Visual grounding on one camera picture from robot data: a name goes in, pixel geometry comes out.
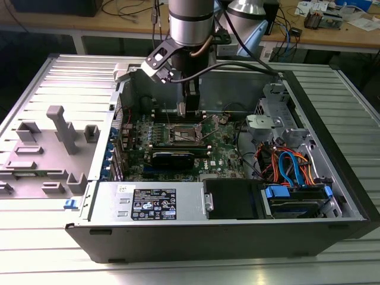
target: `gray plastic clip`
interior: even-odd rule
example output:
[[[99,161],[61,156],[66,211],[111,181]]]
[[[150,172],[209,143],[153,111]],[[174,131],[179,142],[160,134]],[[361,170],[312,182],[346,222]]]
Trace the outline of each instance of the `gray plastic clip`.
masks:
[[[97,140],[99,139],[99,134],[100,132],[97,125],[87,125],[84,128],[84,136],[88,144],[97,143]]]
[[[16,133],[23,143],[35,143],[33,134],[41,133],[35,122],[22,122],[17,128]]]
[[[12,194],[13,187],[5,182],[0,182],[0,194]]]
[[[70,188],[73,194],[84,194],[87,186],[87,178],[84,173],[81,174],[79,181],[77,181],[72,173],[66,181],[67,186]]]
[[[65,193],[65,188],[60,182],[43,182],[41,189],[46,194]]]
[[[67,153],[73,155],[77,152],[77,146],[74,143],[72,133],[69,131],[64,119],[64,111],[65,109],[62,106],[50,106],[46,112],[46,116],[54,122],[55,128],[58,131],[58,135]]]

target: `power cable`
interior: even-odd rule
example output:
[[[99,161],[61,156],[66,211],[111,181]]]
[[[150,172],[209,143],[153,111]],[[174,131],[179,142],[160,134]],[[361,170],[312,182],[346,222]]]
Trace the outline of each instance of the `power cable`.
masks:
[[[273,68],[271,68],[269,65],[267,65],[265,62],[263,62],[262,60],[260,60],[259,58],[257,58],[243,43],[242,39],[239,37],[235,27],[233,26],[232,24],[232,21],[230,19],[230,17],[228,16],[228,13],[227,11],[224,9],[224,7],[222,6],[222,4],[220,3],[220,0],[216,0],[216,2],[218,3],[219,7],[221,8],[222,12],[223,12],[223,15],[224,17],[226,18],[233,34],[235,35],[236,37],[236,40],[239,42],[240,46],[245,50],[245,52],[251,57],[253,58],[254,60],[256,60],[259,64],[261,64],[263,67],[265,67],[267,70],[269,70],[271,73],[276,73],[278,74],[277,72],[275,72],[275,70]]]
[[[258,67],[251,65],[251,64],[246,64],[245,62],[226,61],[226,62],[219,62],[218,64],[214,64],[212,66],[209,66],[209,67],[205,68],[204,70],[202,70],[202,71],[200,71],[200,72],[198,72],[198,73],[196,73],[190,77],[186,77],[183,79],[177,79],[177,80],[170,78],[168,81],[170,83],[184,83],[184,82],[193,80],[194,78],[197,78],[197,77],[201,76],[202,74],[205,74],[208,71],[211,71],[211,70],[216,69],[218,67],[223,67],[225,65],[234,65],[237,67],[244,67],[244,68],[256,71],[256,72],[260,72],[260,73],[264,73],[264,74],[268,74],[268,75],[272,75],[272,76],[278,75],[276,72],[272,72],[272,71],[269,71],[267,69],[258,68]]]

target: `side panel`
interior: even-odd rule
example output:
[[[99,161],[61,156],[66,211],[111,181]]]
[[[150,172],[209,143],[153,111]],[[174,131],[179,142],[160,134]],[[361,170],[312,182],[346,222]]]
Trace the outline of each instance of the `side panel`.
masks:
[[[98,263],[314,256],[366,222],[160,227],[73,227]]]
[[[295,102],[296,105],[299,104],[299,109],[302,109],[302,112],[308,120],[308,124],[310,125],[308,128],[315,133],[316,137],[318,137],[321,142],[321,146],[325,150],[328,158],[334,166],[334,169],[337,171],[340,179],[344,183],[344,186],[355,202],[356,207],[365,219],[371,221],[365,229],[363,228],[360,232],[351,236],[351,238],[361,238],[365,234],[380,226],[380,214],[364,190],[362,184],[356,177],[338,145],[334,141],[333,137],[327,130],[327,127],[318,115],[294,73],[286,71],[284,73],[284,78],[289,84],[297,100],[297,102]]]

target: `black box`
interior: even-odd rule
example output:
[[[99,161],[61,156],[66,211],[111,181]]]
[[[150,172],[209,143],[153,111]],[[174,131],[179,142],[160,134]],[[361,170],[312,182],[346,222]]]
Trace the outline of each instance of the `black box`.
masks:
[[[280,3],[278,0],[264,0],[264,10],[265,13],[267,13],[265,19],[268,21],[268,27],[265,34],[271,34],[279,7]]]
[[[103,0],[10,0],[17,12],[94,17]]]

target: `green circuit board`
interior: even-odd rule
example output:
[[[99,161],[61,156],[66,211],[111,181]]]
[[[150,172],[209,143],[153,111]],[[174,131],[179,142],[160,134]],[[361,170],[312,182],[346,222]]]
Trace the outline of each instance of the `green circuit board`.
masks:
[[[132,121],[129,140],[136,145],[132,148],[129,145],[124,152],[128,164],[125,180],[196,182],[205,178],[244,178],[243,166],[233,145],[234,123],[217,124],[220,117],[207,119],[201,128],[193,123],[155,123],[145,118]],[[195,133],[205,138],[194,139]],[[180,171],[151,171],[148,158],[153,152],[152,145],[154,151],[170,151],[167,148],[175,146],[172,151],[193,153],[194,166]]]

